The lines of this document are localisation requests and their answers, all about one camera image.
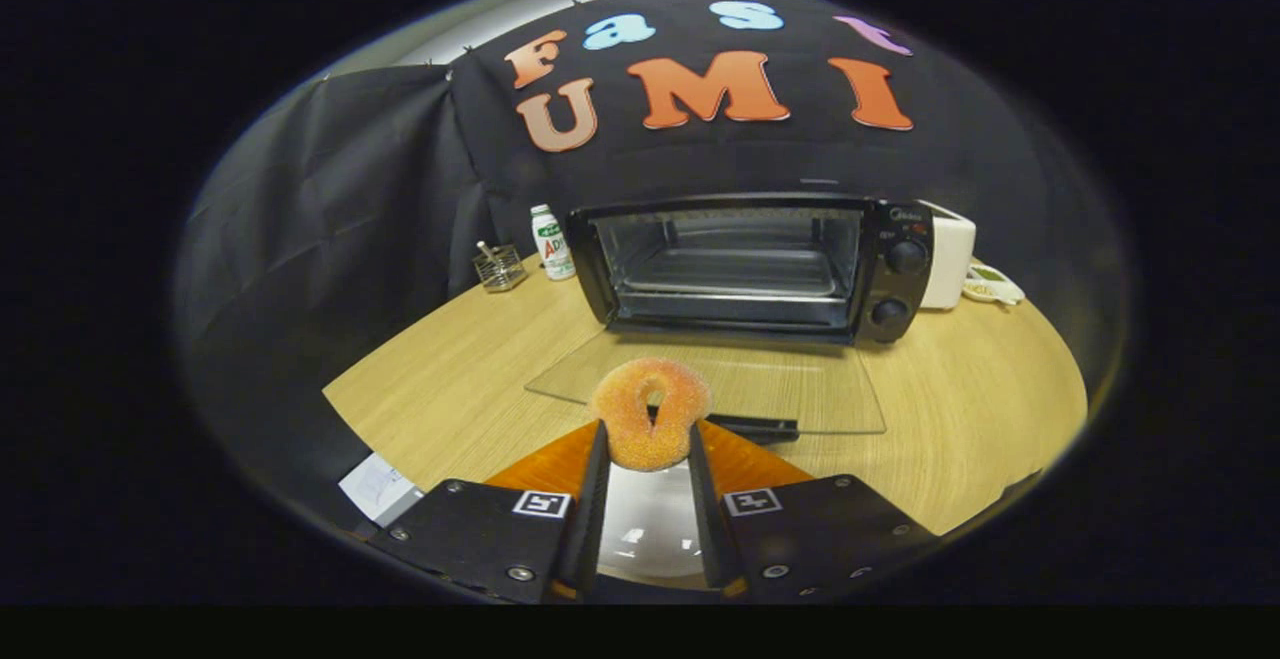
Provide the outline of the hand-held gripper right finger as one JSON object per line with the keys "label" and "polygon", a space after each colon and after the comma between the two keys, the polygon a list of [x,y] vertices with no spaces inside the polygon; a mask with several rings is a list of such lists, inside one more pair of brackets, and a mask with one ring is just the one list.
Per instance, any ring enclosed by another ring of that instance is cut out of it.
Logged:
{"label": "hand-held gripper right finger", "polygon": [[704,418],[689,438],[704,575],[727,603],[835,603],[940,545],[852,475],[815,479]]}

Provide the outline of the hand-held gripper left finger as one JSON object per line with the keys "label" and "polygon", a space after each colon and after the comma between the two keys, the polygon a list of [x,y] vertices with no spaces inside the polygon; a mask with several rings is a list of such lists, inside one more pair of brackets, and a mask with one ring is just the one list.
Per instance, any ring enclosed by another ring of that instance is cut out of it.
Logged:
{"label": "hand-held gripper left finger", "polygon": [[588,424],[486,482],[439,482],[367,545],[467,599],[581,603],[609,475],[607,427]]}

